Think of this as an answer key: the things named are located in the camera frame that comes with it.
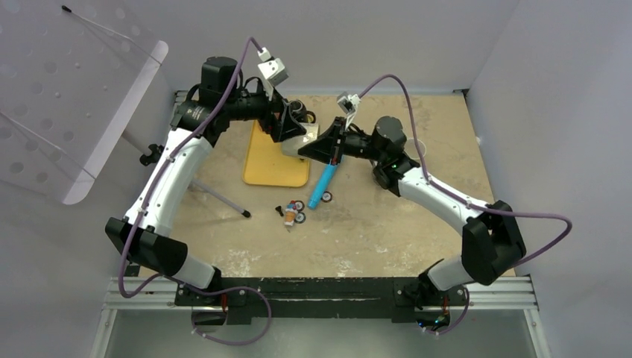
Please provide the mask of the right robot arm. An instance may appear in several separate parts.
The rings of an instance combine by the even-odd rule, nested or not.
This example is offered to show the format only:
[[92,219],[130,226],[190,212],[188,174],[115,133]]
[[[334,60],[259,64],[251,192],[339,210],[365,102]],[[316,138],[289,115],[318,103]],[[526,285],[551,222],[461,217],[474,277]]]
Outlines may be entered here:
[[462,284],[490,285],[526,255],[511,207],[503,201],[488,204],[468,197],[424,172],[405,152],[406,141],[397,118],[383,116],[367,134],[345,130],[343,118],[337,117],[297,153],[325,164],[344,156],[369,160],[381,188],[421,205],[461,235],[459,255],[420,274],[418,292],[425,302],[435,304],[449,289]]

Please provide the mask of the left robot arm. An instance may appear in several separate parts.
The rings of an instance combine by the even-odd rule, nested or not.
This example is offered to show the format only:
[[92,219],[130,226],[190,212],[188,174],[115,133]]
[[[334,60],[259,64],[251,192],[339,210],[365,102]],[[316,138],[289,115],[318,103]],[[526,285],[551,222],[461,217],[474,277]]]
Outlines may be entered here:
[[123,262],[149,268],[193,286],[205,305],[222,295],[219,270],[190,254],[188,246],[170,237],[174,217],[195,172],[234,121],[256,120],[274,142],[302,136],[306,129],[290,112],[290,103],[277,91],[288,78],[283,62],[262,56],[257,88],[250,92],[229,57],[210,57],[202,65],[200,82],[176,107],[163,145],[151,145],[143,164],[155,163],[139,198],[120,218],[108,220],[105,232]]

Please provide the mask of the black mug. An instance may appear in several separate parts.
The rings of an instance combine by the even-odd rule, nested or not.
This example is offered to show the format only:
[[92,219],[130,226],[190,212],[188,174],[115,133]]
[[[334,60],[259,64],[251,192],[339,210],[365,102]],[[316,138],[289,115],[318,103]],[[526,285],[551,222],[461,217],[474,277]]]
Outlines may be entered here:
[[316,115],[308,110],[305,104],[300,100],[292,100],[289,102],[289,109],[292,117],[299,123],[315,123]]

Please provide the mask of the cream mug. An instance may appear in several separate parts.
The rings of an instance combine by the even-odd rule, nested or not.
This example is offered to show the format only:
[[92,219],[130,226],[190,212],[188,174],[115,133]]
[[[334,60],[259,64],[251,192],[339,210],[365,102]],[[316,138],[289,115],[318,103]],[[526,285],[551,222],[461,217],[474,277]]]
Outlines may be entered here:
[[281,152],[288,157],[302,158],[298,154],[298,151],[312,142],[314,142],[320,132],[320,126],[317,123],[304,123],[303,127],[306,129],[306,133],[300,136],[296,136],[281,142]]

